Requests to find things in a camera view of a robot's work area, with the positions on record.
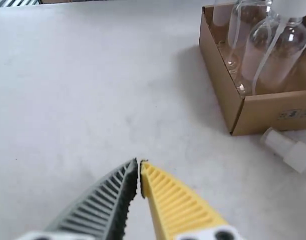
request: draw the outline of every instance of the bottle cap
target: bottle cap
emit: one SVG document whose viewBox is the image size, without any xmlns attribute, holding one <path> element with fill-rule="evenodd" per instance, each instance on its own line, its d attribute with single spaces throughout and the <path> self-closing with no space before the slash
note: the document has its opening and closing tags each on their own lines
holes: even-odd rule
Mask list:
<svg viewBox="0 0 306 240">
<path fill-rule="evenodd" d="M 273 128 L 264 133 L 261 143 L 297 172 L 302 173 L 306 169 L 306 144 L 290 139 Z"/>
<path fill-rule="evenodd" d="M 285 18 L 306 16 L 306 0 L 273 0 L 272 10 Z"/>
</svg>

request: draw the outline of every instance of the gray gripper finger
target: gray gripper finger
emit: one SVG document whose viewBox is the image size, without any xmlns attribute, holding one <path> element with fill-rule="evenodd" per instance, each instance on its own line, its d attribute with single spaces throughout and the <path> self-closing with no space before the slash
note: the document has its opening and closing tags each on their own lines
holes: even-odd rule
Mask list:
<svg viewBox="0 0 306 240">
<path fill-rule="evenodd" d="M 121 240 L 128 206 L 136 195 L 137 168 L 134 158 L 108 173 L 68 206 L 46 230 L 88 234 L 96 240 Z"/>
</svg>

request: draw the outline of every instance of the plastic bottle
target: plastic bottle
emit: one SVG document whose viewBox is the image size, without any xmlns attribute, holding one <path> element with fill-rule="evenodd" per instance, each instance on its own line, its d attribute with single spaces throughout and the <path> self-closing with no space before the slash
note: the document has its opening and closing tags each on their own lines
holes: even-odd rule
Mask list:
<svg viewBox="0 0 306 240">
<path fill-rule="evenodd" d="M 266 18 L 271 0 L 239 0 L 233 6 L 226 45 L 221 51 L 229 72 L 236 74 L 241 63 L 249 33 Z"/>
<path fill-rule="evenodd" d="M 290 139 L 273 128 L 269 128 L 260 141 L 286 164 L 306 176 L 306 144 Z"/>
<path fill-rule="evenodd" d="M 233 6 L 233 4 L 222 4 L 221 0 L 214 2 L 211 31 L 218 48 L 222 48 L 226 41 Z"/>
<path fill-rule="evenodd" d="M 235 80 L 241 95 L 282 92 L 285 79 L 306 48 L 306 0 L 274 0 L 269 17 L 259 22 L 247 40 Z"/>
</svg>

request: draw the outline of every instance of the cardboard box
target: cardboard box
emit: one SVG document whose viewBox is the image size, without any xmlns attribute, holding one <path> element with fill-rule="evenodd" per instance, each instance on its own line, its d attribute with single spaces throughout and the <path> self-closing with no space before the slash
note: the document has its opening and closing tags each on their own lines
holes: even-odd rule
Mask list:
<svg viewBox="0 0 306 240">
<path fill-rule="evenodd" d="M 260 134 L 269 127 L 306 129 L 306 54 L 292 74 L 296 85 L 290 85 L 288 92 L 242 97 L 210 31 L 212 14 L 212 6 L 203 7 L 199 45 L 229 132 L 238 136 Z"/>
</svg>

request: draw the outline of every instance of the clear plastic bottle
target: clear plastic bottle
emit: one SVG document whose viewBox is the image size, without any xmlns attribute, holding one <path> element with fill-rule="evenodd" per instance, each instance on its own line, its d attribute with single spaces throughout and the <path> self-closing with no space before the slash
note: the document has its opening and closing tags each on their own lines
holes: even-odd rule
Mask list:
<svg viewBox="0 0 306 240">
<path fill-rule="evenodd" d="M 221 50 L 227 69 L 236 74 L 245 50 L 248 35 L 254 25 L 266 18 L 271 0 L 239 0 L 233 6 L 227 41 Z"/>
<path fill-rule="evenodd" d="M 269 17 L 252 29 L 247 40 L 235 79 L 241 95 L 284 90 L 288 73 L 306 48 L 306 28 L 301 23 L 305 15 L 306 0 L 273 1 Z"/>
<path fill-rule="evenodd" d="M 226 41 L 232 9 L 233 4 L 222 4 L 221 0 L 214 2 L 211 31 L 218 48 L 222 48 Z"/>
</svg>

